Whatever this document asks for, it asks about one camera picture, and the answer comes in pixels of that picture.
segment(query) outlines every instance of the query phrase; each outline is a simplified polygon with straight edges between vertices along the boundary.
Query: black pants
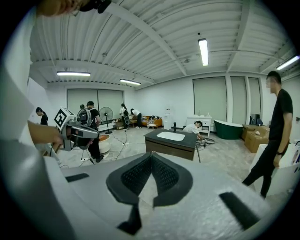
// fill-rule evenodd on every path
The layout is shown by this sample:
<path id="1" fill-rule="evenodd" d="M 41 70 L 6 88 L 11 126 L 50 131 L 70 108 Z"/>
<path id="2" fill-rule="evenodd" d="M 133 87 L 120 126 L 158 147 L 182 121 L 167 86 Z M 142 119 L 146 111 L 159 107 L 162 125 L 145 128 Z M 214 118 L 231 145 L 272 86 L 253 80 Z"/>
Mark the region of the black pants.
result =
<path id="1" fill-rule="evenodd" d="M 141 118 L 142 118 L 142 114 L 139 113 L 139 115 L 137 115 L 137 126 L 140 128 L 141 127 Z"/>
<path id="2" fill-rule="evenodd" d="M 123 122 L 124 129 L 127 129 L 127 124 L 125 123 L 125 118 L 124 117 L 122 117 L 122 122 Z"/>
<path id="3" fill-rule="evenodd" d="M 88 149 L 92 158 L 100 158 L 99 138 L 95 138 L 93 144 L 90 144 Z"/>
<path id="4" fill-rule="evenodd" d="M 243 184 L 249 186 L 263 176 L 261 196 L 264 198 L 267 196 L 267 192 L 271 185 L 271 176 L 275 168 L 273 165 L 273 161 L 276 156 L 276 152 L 278 151 L 279 145 L 280 141 L 270 140 L 268 146 L 263 151 L 256 165 L 252 168 L 250 174 L 243 181 Z"/>

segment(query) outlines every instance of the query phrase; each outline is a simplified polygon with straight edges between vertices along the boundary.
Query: person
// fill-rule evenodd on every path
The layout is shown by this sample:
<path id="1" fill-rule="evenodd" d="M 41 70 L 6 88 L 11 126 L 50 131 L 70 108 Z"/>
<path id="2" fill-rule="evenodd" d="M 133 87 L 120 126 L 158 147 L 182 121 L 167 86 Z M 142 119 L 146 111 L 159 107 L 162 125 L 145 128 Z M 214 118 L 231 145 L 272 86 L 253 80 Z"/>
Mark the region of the person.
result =
<path id="1" fill-rule="evenodd" d="M 140 113 L 139 110 L 136 110 L 136 109 L 133 109 L 133 108 L 131 108 L 130 111 L 131 111 L 131 114 L 132 114 L 132 118 L 137 117 L 137 126 L 136 126 L 136 128 L 141 129 L 142 114 Z"/>
<path id="2" fill-rule="evenodd" d="M 36 108 L 36 114 L 39 117 L 42 117 L 42 119 L 41 119 L 41 125 L 48 126 L 48 117 L 47 117 L 47 114 L 40 107 Z"/>
<path id="3" fill-rule="evenodd" d="M 269 143 L 250 174 L 245 178 L 243 184 L 251 185 L 263 176 L 261 196 L 266 198 L 271 185 L 274 168 L 279 168 L 279 162 L 285 154 L 292 129 L 293 103 L 287 91 L 281 87 L 281 77 L 276 71 L 271 71 L 267 75 L 266 87 L 277 97 L 274 107 Z"/>
<path id="4" fill-rule="evenodd" d="M 127 124 L 125 123 L 125 117 L 128 117 L 128 111 L 124 103 L 121 104 L 120 115 L 122 117 L 122 122 L 124 126 L 124 130 L 127 129 Z"/>
<path id="5" fill-rule="evenodd" d="M 26 98 L 27 96 L 27 82 L 29 79 L 30 70 L 30 36 L 36 22 L 36 17 L 39 16 L 59 16 L 64 14 L 70 14 L 74 11 L 81 10 L 83 7 L 88 6 L 90 0 L 42 0 L 36 7 L 33 7 L 24 16 L 20 24 L 16 27 L 14 33 L 11 36 L 10 41 L 7 43 L 6 49 L 3 52 L 3 58 L 1 64 L 3 66 L 3 72 L 8 76 L 6 81 L 11 81 L 10 84 L 14 86 L 15 91 L 18 91 L 18 96 L 22 100 L 16 101 L 14 99 L 13 105 L 10 107 L 19 109 L 14 116 L 11 115 L 10 119 L 18 119 L 18 127 L 14 121 L 1 120 L 0 122 L 0 136 L 4 140 L 18 140 L 19 142 L 34 146 L 39 143 L 59 143 L 63 144 L 62 137 L 56 127 L 45 126 L 35 124 L 29 120 L 30 108 L 33 106 Z M 0 108 L 4 109 L 5 101 L 1 101 Z M 20 112 L 23 113 L 24 118 L 20 119 Z M 8 133 L 8 129 L 12 129 L 14 126 L 15 130 L 12 133 Z M 67 129 L 68 135 L 71 135 L 71 129 Z"/>
<path id="6" fill-rule="evenodd" d="M 86 107 L 90 111 L 90 114 L 91 114 L 92 122 L 91 122 L 90 128 L 95 129 L 95 130 L 98 131 L 98 127 L 101 123 L 101 120 L 100 120 L 98 110 L 96 108 L 94 108 L 94 102 L 93 101 L 88 101 Z M 95 158 L 96 162 L 99 163 L 104 157 L 102 154 L 100 154 L 99 138 L 94 139 L 92 142 L 93 142 L 93 144 L 91 144 L 88 147 L 88 149 L 89 149 L 89 152 L 91 154 L 91 157 Z"/>
<path id="7" fill-rule="evenodd" d="M 202 127 L 201 121 L 196 121 L 194 124 L 188 124 L 182 131 L 186 133 L 195 133 L 197 134 L 197 139 L 204 139 L 199 133 L 198 128 Z"/>

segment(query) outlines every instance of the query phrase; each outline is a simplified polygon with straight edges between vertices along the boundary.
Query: ceiling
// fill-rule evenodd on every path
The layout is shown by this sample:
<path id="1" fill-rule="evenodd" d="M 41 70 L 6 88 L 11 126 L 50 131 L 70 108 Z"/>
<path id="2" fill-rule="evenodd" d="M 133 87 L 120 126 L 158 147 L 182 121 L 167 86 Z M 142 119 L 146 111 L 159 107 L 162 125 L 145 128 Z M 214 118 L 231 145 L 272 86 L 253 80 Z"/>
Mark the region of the ceiling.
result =
<path id="1" fill-rule="evenodd" d="M 205 67 L 201 38 L 208 41 Z M 209 72 L 265 74 L 296 54 L 272 13 L 250 0 L 112 0 L 103 14 L 38 18 L 30 47 L 37 82 L 120 85 L 134 78 L 141 87 Z M 91 76 L 56 75 L 65 70 Z"/>

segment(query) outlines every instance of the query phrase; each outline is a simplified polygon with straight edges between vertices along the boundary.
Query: roller shade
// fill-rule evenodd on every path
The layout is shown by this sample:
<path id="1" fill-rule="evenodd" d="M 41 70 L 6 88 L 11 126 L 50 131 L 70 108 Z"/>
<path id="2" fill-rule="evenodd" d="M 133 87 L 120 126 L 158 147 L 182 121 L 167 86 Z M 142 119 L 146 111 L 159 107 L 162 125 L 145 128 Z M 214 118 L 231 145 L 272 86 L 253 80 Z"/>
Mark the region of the roller shade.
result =
<path id="1" fill-rule="evenodd" d="M 123 103 L 123 91 L 98 90 L 99 109 L 109 107 L 113 112 L 113 118 L 120 118 L 120 108 Z"/>
<path id="2" fill-rule="evenodd" d="M 210 113 L 212 119 L 226 121 L 227 92 L 225 77 L 194 79 L 195 114 Z"/>
<path id="3" fill-rule="evenodd" d="M 80 110 L 80 105 L 93 101 L 95 108 L 98 109 L 97 89 L 68 89 L 67 90 L 67 107 L 75 115 Z"/>
<path id="4" fill-rule="evenodd" d="M 249 77 L 251 94 L 251 114 L 261 114 L 261 94 L 259 91 L 258 78 Z"/>
<path id="5" fill-rule="evenodd" d="M 233 116 L 232 122 L 238 124 L 246 123 L 247 115 L 247 93 L 244 77 L 231 77 L 233 94 Z"/>

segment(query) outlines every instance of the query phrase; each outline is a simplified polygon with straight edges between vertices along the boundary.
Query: tiled floor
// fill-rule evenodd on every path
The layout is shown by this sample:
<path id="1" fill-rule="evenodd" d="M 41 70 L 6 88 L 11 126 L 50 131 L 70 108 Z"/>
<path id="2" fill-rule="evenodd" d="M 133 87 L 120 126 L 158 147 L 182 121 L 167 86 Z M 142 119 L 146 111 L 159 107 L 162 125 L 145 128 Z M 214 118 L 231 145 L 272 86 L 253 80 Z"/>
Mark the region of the tiled floor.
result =
<path id="1" fill-rule="evenodd" d="M 152 129 L 143 127 L 142 129 L 129 128 L 125 133 L 124 130 L 113 130 L 110 141 L 110 151 L 106 154 L 105 159 L 99 164 L 105 164 L 109 161 L 121 160 L 138 153 L 146 151 L 144 135 Z M 248 169 L 255 156 L 255 153 L 250 153 L 244 146 L 241 139 L 224 140 L 217 137 L 215 134 L 210 134 L 210 138 L 216 141 L 215 144 L 208 145 L 206 149 L 200 152 L 201 164 L 211 168 L 225 171 L 238 181 L 243 181 L 248 175 Z M 73 149 L 71 152 L 60 151 L 58 156 L 61 160 L 61 167 L 79 167 L 82 165 L 91 165 L 90 161 L 81 162 L 82 157 L 87 158 L 87 151 Z M 195 151 L 194 161 L 199 162 L 197 152 Z M 152 212 L 152 199 L 157 195 L 156 184 L 151 176 L 140 194 L 140 213 L 142 220 L 145 221 Z M 278 195 L 268 196 L 268 201 L 272 209 L 280 207 L 288 199 L 288 193 L 280 193 Z"/>

